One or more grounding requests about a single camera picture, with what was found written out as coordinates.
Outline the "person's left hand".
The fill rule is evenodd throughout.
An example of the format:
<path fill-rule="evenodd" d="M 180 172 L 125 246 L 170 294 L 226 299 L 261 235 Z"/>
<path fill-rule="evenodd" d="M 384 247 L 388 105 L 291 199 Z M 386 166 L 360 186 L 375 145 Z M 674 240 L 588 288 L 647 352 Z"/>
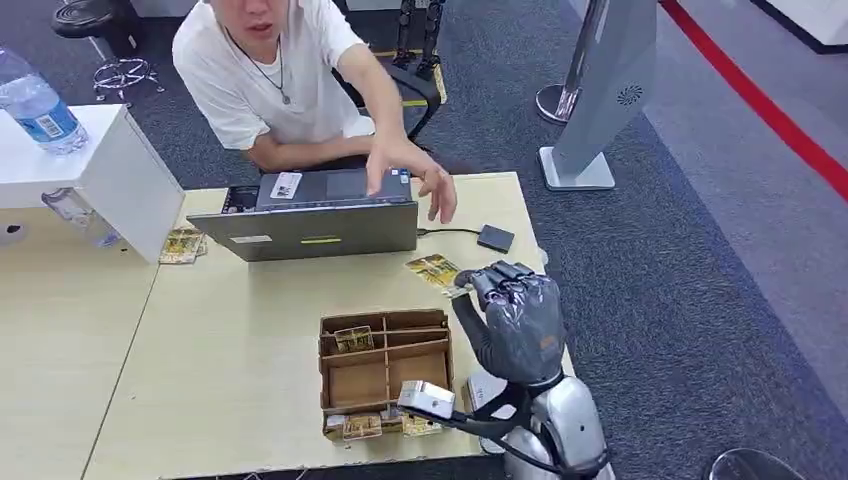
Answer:
<path fill-rule="evenodd" d="M 405 136 L 389 138 L 375 135 L 366 163 L 367 193 L 374 195 L 382 188 L 386 170 L 406 169 L 419 180 L 418 197 L 429 197 L 428 218 L 442 224 L 452 222 L 457 204 L 453 177 L 427 152 Z"/>

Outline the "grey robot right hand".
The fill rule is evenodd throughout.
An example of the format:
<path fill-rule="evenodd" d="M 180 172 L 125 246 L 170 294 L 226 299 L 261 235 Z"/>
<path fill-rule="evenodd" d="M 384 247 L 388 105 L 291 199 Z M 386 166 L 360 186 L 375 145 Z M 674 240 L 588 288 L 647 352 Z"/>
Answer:
<path fill-rule="evenodd" d="M 528 266 L 499 260 L 463 270 L 452 300 L 455 315 L 480 366 L 522 385 L 539 385 L 562 373 L 566 330 L 555 281 Z"/>

